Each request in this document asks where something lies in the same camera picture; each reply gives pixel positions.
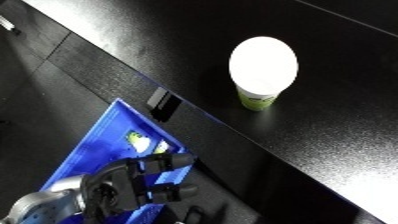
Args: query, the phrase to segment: green label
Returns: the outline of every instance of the green label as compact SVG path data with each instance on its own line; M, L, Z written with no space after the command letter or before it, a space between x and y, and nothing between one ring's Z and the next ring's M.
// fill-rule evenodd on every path
M241 92L238 91L239 98L247 109L254 110L254 111L260 111L263 110L264 108L270 106L276 99L275 96L265 98L265 99L256 99L256 98L249 98L245 95L243 95Z

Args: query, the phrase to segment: black table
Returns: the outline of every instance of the black table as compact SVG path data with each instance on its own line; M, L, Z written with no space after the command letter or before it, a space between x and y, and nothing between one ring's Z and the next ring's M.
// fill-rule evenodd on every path
M396 36L291 0L25 2L214 122L398 223ZM289 44L300 71L271 108L253 113L240 106L227 65L237 44L260 35ZM208 150L198 153L221 173Z

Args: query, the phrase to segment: paper cup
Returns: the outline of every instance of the paper cup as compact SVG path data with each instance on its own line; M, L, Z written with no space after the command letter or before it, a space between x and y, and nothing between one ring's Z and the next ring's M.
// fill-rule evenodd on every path
M254 37L231 54L229 72L242 104L254 111L270 106L297 76L292 49L272 37Z

